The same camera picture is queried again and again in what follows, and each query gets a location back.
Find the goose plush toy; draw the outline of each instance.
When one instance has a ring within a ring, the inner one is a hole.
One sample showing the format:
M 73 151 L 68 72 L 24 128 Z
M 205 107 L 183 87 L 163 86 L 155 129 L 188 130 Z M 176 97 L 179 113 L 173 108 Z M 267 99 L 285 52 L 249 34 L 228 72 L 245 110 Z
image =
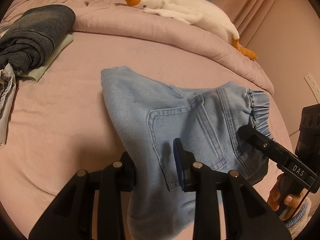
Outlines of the goose plush toy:
M 257 55 L 239 44 L 239 33 L 219 7 L 206 0 L 125 0 L 143 12 L 195 25 L 223 39 L 249 59 Z

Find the black handle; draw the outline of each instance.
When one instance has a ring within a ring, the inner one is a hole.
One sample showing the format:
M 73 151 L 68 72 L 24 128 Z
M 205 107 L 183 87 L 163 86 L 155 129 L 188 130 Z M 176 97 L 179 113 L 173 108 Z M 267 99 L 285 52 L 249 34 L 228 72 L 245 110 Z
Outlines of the black handle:
M 303 187 L 299 185 L 297 182 L 295 182 L 291 177 L 283 173 L 281 176 L 279 189 L 281 193 L 279 198 L 280 207 L 276 211 L 276 214 L 280 219 L 282 219 L 291 209 L 290 207 L 284 204 L 286 196 L 288 194 L 300 195 L 300 193 L 303 190 Z

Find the green folded cloth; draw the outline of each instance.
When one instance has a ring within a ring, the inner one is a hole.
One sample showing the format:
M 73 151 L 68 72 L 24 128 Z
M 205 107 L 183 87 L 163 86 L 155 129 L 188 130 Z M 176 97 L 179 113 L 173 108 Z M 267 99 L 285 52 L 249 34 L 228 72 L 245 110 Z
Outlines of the green folded cloth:
M 50 54 L 46 61 L 43 64 L 35 69 L 31 69 L 22 77 L 27 77 L 32 79 L 35 82 L 38 82 L 46 70 L 49 68 L 54 59 L 59 55 L 59 53 L 68 46 L 73 41 L 73 36 L 71 34 L 65 34 L 59 43 L 59 45 L 54 49 L 54 51 Z

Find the wall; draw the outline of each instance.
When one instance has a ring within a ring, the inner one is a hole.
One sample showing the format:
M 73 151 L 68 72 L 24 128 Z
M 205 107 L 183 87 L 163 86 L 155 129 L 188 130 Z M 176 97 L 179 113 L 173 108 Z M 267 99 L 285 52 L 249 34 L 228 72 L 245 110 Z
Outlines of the wall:
M 320 85 L 320 19 L 308 0 L 275 0 L 247 47 L 271 79 L 273 98 L 289 134 L 299 129 L 301 111 L 316 104 L 304 80 L 310 72 Z M 290 136 L 295 149 L 299 132 Z M 311 196 L 320 202 L 320 191 Z

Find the jeans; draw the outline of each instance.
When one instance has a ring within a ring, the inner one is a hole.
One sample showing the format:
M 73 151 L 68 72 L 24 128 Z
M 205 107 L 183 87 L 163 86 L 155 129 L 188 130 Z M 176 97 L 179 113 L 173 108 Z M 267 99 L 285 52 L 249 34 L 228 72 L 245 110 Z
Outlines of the jeans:
M 267 123 L 269 96 L 263 91 L 234 82 L 182 89 L 128 67 L 102 70 L 101 84 L 111 120 L 136 166 L 128 210 L 135 240 L 172 239 L 193 222 L 195 193 L 179 186 L 174 138 L 181 138 L 185 150 L 211 169 L 235 169 L 245 178 L 266 159 L 237 135 L 239 127 L 251 124 L 273 139 Z

